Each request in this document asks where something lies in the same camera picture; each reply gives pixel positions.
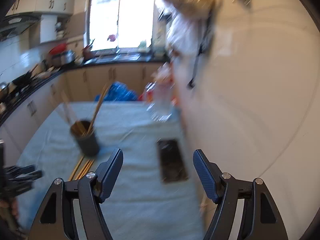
blue plastic bag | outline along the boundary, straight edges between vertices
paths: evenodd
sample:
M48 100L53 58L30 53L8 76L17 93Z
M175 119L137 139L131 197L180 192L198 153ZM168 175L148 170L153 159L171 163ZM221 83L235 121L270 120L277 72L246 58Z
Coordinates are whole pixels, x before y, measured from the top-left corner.
M100 95L97 95L94 101L99 100ZM136 101L138 95L133 90L128 90L126 84L114 82L108 91L108 94L103 101Z

frying pan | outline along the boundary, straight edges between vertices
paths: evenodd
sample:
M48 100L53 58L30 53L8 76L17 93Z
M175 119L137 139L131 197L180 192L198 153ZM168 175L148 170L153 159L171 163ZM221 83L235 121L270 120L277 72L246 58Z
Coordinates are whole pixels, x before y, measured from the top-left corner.
M17 87L25 87L26 85L28 85L31 81L32 72L36 69L37 66L38 64L35 65L34 68L28 71L27 73L17 77L15 80L12 81L12 83Z

hand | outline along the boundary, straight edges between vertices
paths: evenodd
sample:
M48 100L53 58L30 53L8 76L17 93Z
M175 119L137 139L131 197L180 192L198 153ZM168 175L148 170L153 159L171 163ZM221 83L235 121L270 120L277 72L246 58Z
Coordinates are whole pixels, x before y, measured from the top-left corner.
M13 198L11 204L11 209L12 209L12 215L18 219L19 218L19 213L18 213L18 202L16 198ZM2 208L9 208L9 204L6 201L0 200L0 207Z

range hood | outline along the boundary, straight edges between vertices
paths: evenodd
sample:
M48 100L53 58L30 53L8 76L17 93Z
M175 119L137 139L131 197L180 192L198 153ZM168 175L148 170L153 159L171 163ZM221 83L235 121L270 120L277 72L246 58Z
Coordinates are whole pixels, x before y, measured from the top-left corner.
M0 23L0 41L20 35L39 20L34 14L7 16Z

wooden chopstick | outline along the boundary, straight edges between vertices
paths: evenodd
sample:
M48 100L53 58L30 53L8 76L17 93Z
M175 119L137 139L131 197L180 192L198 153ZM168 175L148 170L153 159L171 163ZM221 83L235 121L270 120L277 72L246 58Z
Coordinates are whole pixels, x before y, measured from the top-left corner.
M95 112L94 112L92 121L91 121L91 123L90 123L89 129L88 129L88 131L87 131L87 135L89 135L90 132L91 132L91 130L92 130L93 123L94 123L94 121L95 121L95 119L96 119L96 117L97 117L97 114L98 114L98 112L99 112L99 110L100 110L100 107L101 107L101 105L102 105L102 103L103 103L103 100L104 100L104 98L105 98L105 96L106 96L106 94L107 94L108 89L109 89L108 85L105 84L104 87L103 87L103 89L102 89L102 92L101 92L101 95L100 95L100 98L99 98L99 101L98 101L96 110L95 110Z
M52 107L55 109L55 111L60 115L61 119L65 121L67 124L71 125L70 122L68 122L68 119L66 118L63 111L59 108L57 101L53 97L49 97L49 102L52 105Z
M73 116L73 119L75 120L75 124L77 125L80 133L82 133L82 135L84 135L87 130L85 129L85 127L83 126L83 124L78 121L78 118L76 116L76 113L73 111L71 105L70 105L70 100L69 98L67 97L66 93L64 91L61 92L61 97L62 97L62 100L65 104L65 111L66 111L66 115L68 114L68 118L71 120L71 115Z
M94 163L94 160L89 162L87 168L82 172L82 174L80 176L80 179L89 172L89 170L91 169L91 166L92 166L93 163Z
M87 166L89 165L90 160L87 160L87 162L84 164L84 166L82 167L82 169L80 170L80 172L78 173L78 175L76 176L75 180L79 179L80 176L82 175L82 173L84 172L84 170L87 168Z
M39 64L36 64L33 69L30 70L31 74L33 73L33 71L38 67Z
M71 173L70 177L69 177L69 181L71 181L74 177L74 175L76 174L79 166L81 165L82 161L84 159L84 156L81 157L81 159L79 160L78 164L76 165L75 169L73 170L73 172Z

